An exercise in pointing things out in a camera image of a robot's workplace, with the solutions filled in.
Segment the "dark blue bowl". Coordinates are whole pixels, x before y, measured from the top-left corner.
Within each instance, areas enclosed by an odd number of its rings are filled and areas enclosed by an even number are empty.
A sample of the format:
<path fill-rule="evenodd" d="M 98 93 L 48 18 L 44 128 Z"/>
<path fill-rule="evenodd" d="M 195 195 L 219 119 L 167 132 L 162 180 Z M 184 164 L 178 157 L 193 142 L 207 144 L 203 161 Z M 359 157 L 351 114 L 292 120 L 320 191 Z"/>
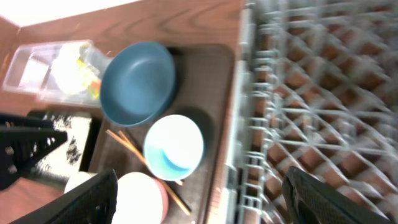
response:
<path fill-rule="evenodd" d="M 159 116 L 176 89 L 171 53 L 157 42 L 130 45 L 112 59 L 100 86 L 104 116 L 120 126 L 137 126 Z"/>

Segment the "green snack wrapper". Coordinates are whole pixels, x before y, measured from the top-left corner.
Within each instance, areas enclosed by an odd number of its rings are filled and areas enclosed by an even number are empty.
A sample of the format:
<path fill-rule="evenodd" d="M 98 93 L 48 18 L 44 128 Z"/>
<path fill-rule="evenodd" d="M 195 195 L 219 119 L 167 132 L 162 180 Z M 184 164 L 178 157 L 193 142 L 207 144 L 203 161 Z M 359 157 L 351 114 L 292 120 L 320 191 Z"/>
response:
<path fill-rule="evenodd" d="M 76 60 L 78 74 L 82 76 L 82 85 L 88 91 L 93 99 L 100 96 L 101 80 L 99 78 L 100 71 L 89 63 L 87 57 L 90 52 L 89 43 L 83 43 L 79 48 L 80 56 Z"/>

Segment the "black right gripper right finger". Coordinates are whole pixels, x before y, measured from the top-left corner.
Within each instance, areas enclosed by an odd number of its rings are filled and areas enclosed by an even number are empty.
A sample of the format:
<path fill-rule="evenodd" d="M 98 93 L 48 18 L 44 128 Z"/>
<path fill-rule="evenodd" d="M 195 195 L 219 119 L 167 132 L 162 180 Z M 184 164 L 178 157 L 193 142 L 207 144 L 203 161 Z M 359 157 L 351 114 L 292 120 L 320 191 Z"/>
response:
<path fill-rule="evenodd" d="M 287 211 L 299 224 L 391 224 L 333 187 L 324 184 L 298 167 L 289 167 L 282 183 Z"/>

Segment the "white pink bowl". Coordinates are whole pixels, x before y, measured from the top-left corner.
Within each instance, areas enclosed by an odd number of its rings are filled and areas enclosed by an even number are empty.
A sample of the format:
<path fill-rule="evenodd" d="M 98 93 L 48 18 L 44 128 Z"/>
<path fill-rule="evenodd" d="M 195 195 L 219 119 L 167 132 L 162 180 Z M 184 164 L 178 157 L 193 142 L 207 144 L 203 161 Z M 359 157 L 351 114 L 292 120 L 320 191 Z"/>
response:
<path fill-rule="evenodd" d="M 118 180 L 112 224 L 160 224 L 168 209 L 167 192 L 158 180 L 141 172 L 130 172 Z"/>

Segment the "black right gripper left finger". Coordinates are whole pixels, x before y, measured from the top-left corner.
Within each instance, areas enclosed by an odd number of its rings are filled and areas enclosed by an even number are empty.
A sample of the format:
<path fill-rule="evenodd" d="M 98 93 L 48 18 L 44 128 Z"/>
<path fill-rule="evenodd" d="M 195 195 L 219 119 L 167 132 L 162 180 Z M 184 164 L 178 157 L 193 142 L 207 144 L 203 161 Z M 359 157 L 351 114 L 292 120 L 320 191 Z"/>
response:
<path fill-rule="evenodd" d="M 116 211 L 117 194 L 118 178 L 115 171 L 104 170 L 13 223 L 111 223 Z"/>

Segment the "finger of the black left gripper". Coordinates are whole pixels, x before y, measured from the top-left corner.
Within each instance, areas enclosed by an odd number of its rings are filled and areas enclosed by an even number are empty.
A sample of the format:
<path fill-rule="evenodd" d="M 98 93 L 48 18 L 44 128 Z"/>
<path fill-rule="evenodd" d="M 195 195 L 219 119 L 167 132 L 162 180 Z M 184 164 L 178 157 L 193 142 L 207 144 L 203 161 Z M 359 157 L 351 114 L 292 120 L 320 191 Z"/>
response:
<path fill-rule="evenodd" d="M 67 132 L 54 129 L 50 121 L 2 113 L 1 190 L 67 141 Z"/>

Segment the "light blue bowl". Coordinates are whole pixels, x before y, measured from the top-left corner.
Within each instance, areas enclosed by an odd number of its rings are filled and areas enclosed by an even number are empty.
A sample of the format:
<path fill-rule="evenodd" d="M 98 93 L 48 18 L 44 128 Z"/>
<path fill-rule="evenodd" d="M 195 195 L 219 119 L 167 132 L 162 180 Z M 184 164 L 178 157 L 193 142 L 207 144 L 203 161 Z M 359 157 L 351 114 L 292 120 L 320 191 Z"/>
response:
<path fill-rule="evenodd" d="M 199 166 L 205 142 L 190 118 L 172 114 L 156 121 L 148 130 L 143 154 L 149 170 L 167 181 L 183 180 Z"/>

